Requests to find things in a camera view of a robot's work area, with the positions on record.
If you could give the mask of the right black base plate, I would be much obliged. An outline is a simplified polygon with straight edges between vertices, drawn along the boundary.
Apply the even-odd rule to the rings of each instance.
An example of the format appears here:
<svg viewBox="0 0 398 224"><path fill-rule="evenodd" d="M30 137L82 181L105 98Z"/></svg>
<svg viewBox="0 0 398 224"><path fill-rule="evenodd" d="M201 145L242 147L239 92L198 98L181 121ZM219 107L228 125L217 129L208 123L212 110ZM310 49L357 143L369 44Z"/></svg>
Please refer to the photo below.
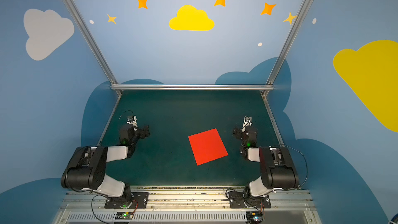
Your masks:
<svg viewBox="0 0 398 224"><path fill-rule="evenodd" d="M229 200L230 208L271 208L271 201L265 197L244 197L242 192L228 191L226 197Z"/></svg>

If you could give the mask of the green circuit board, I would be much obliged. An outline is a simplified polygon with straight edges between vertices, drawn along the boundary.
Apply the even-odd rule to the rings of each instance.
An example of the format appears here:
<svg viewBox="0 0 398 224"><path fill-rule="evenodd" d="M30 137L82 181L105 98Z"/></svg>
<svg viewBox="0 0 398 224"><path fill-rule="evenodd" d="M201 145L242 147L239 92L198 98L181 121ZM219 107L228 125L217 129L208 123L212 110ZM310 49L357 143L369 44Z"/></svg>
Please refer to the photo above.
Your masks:
<svg viewBox="0 0 398 224"><path fill-rule="evenodd" d="M263 222L263 214L261 212L246 212L247 224L261 224Z"/></svg>
<svg viewBox="0 0 398 224"><path fill-rule="evenodd" d="M132 220L134 215L134 212L117 212L115 220Z"/></svg>

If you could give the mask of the right aluminium frame post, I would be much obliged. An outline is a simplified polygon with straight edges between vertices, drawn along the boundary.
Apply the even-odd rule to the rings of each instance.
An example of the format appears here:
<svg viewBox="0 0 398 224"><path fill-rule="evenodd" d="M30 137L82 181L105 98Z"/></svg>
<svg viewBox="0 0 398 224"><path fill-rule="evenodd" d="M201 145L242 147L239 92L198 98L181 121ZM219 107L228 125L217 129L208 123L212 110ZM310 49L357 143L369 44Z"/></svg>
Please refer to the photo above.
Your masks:
<svg viewBox="0 0 398 224"><path fill-rule="evenodd" d="M294 20L294 23L292 24L292 27L288 33L288 36L286 38L286 41L282 47L282 50L271 70L271 73L267 79L266 85L273 87L274 81L277 78L277 75L282 68L282 65L284 64L284 61L294 43L294 40L300 30L300 27L312 5L314 0L303 0L303 2L300 5L300 8L297 12L296 18Z"/></svg>

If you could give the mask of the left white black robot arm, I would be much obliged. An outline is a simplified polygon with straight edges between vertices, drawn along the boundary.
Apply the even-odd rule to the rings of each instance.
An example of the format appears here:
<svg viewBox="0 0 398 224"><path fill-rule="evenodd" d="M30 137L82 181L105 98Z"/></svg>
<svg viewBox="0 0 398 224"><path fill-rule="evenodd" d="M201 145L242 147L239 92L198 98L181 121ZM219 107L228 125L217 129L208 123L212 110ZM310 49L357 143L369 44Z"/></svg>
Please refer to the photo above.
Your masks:
<svg viewBox="0 0 398 224"><path fill-rule="evenodd" d="M132 157L139 140L150 136L149 126L128 123L119 130L116 146L82 146L76 148L61 177L61 186L75 192L93 191L106 198L105 208L144 208L130 186L106 174L109 162Z"/></svg>

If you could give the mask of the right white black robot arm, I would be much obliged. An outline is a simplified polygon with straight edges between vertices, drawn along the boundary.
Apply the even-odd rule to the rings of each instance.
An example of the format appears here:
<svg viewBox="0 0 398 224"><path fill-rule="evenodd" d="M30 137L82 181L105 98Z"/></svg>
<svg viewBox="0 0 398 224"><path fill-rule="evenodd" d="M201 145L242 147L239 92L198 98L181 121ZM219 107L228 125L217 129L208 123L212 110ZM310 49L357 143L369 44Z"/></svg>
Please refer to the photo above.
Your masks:
<svg viewBox="0 0 398 224"><path fill-rule="evenodd" d="M245 188L245 198L263 197L275 190L299 187L299 176L287 147L259 147L258 130L250 125L234 128L233 135L241 141L240 154L243 158L260 165L260 176Z"/></svg>

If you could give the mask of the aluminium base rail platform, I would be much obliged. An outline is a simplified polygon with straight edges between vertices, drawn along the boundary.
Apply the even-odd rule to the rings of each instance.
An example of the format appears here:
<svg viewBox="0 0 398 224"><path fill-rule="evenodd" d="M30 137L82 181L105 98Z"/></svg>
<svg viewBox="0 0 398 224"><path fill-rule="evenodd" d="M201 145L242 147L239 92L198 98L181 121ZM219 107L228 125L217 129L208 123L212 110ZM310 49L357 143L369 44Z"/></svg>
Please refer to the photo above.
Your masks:
<svg viewBox="0 0 398 224"><path fill-rule="evenodd" d="M319 224L321 219L307 190L273 191L271 208L230 208L228 191L243 186L133 186L148 192L146 208L104 208L105 197L70 191L54 224L246 224L246 212L261 212L262 224ZM134 212L132 220L115 220L117 212Z"/></svg>

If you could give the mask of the right green circuit board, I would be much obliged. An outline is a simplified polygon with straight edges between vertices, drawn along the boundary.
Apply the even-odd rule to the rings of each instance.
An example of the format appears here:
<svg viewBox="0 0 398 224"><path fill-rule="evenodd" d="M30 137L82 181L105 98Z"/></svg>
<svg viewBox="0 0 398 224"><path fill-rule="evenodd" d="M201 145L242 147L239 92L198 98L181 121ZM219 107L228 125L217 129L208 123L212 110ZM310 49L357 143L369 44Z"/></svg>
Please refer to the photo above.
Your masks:
<svg viewBox="0 0 398 224"><path fill-rule="evenodd" d="M263 214L261 212L246 212L247 224L261 224L263 222Z"/></svg>

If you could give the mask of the aluminium frame horizontal bar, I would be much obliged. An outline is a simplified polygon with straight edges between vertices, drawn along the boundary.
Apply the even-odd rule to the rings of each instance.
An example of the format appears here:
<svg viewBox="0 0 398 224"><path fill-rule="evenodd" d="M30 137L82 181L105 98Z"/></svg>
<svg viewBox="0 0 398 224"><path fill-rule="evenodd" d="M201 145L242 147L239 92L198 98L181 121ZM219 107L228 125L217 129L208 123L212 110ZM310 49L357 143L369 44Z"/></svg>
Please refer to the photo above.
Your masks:
<svg viewBox="0 0 398 224"><path fill-rule="evenodd" d="M155 85L155 84L111 84L113 90L238 90L238 91L272 91L272 85Z"/></svg>

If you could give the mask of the aluminium frame post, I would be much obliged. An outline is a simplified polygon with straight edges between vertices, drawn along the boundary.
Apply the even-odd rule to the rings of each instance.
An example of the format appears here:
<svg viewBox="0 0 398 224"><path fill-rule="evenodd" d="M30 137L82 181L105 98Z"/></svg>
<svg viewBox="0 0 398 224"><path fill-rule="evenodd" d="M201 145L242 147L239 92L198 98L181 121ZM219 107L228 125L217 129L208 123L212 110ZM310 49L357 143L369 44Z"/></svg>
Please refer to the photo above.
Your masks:
<svg viewBox="0 0 398 224"><path fill-rule="evenodd" d="M277 75L282 68L282 65L284 64L284 61L294 43L294 40L300 30L300 27L312 5L314 0L303 0L303 2L300 5L300 8L297 12L296 18L294 20L294 23L292 24L292 27L288 33L288 36L286 38L286 41L282 47L282 50L271 70L271 73L267 79L266 85L273 87L274 81L277 78Z"/></svg>
<svg viewBox="0 0 398 224"><path fill-rule="evenodd" d="M111 85L118 84L116 77L114 76L110 66L108 65L105 57L103 56L99 46L97 45L93 35L91 34L87 24L85 23L78 7L73 0L62 0L68 9L70 15L72 16L74 22L78 26L80 32L82 33L85 41L87 42L89 48L93 52L95 58L97 59L100 67L105 73L107 79L110 81Z"/></svg>

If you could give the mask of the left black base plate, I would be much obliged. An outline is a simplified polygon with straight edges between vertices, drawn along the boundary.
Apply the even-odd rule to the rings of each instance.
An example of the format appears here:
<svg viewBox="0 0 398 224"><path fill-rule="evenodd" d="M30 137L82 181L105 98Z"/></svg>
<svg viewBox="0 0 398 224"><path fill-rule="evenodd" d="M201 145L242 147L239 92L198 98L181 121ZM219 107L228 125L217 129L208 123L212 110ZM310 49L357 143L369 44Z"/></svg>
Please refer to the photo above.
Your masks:
<svg viewBox="0 0 398 224"><path fill-rule="evenodd" d="M118 198L107 198L104 208L127 209L146 208L148 203L148 192L132 192Z"/></svg>

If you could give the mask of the red square paper sheet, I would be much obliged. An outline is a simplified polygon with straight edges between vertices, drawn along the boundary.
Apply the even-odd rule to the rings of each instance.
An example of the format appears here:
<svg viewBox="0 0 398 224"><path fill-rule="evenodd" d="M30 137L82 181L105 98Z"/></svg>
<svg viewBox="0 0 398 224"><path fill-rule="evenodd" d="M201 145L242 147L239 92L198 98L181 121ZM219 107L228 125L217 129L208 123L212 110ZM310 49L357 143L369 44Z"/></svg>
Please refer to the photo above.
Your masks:
<svg viewBox="0 0 398 224"><path fill-rule="evenodd" d="M217 129L188 137L197 166L228 156Z"/></svg>

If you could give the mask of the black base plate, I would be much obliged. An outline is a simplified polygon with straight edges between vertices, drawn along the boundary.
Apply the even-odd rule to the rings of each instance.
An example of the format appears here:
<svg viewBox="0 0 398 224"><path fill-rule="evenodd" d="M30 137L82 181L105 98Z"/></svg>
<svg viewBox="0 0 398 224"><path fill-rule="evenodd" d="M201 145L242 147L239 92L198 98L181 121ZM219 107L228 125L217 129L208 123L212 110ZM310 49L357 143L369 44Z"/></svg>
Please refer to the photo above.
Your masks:
<svg viewBox="0 0 398 224"><path fill-rule="evenodd" d="M132 192L118 198L107 198L104 208L127 209L146 208L148 203L148 192Z"/></svg>
<svg viewBox="0 0 398 224"><path fill-rule="evenodd" d="M265 197L244 197L242 192L228 191L226 197L229 200L230 208L271 208L271 201Z"/></svg>

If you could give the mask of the left aluminium frame post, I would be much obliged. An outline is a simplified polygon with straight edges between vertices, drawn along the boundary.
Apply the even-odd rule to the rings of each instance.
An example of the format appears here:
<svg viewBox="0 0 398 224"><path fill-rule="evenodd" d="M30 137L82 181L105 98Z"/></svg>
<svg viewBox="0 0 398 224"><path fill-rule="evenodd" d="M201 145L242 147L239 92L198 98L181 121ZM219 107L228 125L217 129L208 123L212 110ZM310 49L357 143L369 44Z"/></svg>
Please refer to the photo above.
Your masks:
<svg viewBox="0 0 398 224"><path fill-rule="evenodd" d="M78 7L73 0L62 0L68 9L70 15L72 16L74 22L78 26L80 32L82 33L85 41L87 42L89 48L93 52L95 58L97 59L100 67L105 73L107 79L110 81L111 85L118 84L116 77L114 76L110 66L108 65L105 57L103 56L99 46L97 45L93 35L91 34L87 24L85 23Z"/></svg>

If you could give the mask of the left green circuit board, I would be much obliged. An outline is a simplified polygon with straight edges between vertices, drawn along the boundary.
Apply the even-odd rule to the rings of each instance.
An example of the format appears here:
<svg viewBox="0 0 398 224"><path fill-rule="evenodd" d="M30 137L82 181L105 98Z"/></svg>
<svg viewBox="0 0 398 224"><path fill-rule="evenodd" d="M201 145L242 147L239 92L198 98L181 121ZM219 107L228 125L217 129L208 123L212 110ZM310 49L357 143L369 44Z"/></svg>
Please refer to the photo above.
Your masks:
<svg viewBox="0 0 398 224"><path fill-rule="evenodd" d="M134 215L134 212L117 212L115 220L132 220Z"/></svg>

